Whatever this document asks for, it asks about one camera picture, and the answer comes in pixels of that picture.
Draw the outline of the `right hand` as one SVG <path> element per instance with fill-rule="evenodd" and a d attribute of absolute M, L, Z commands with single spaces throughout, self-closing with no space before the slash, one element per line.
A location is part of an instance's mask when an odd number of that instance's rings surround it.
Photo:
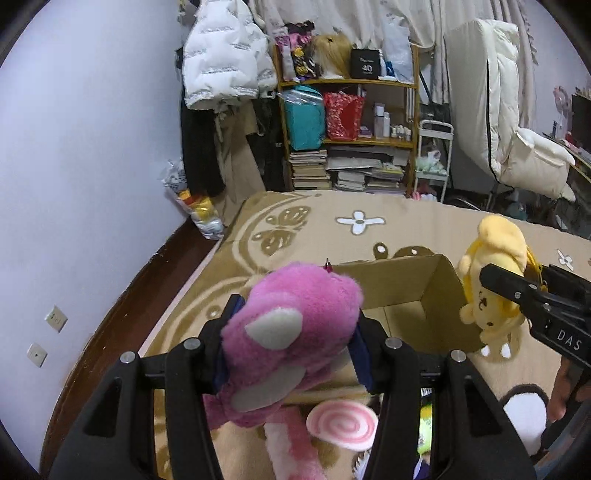
<path fill-rule="evenodd" d="M 548 420 L 554 423 L 561 420 L 566 413 L 566 402 L 573 393 L 574 385 L 568 376 L 571 362 L 561 358 L 560 368 L 557 371 L 553 390 L 547 405 Z"/>

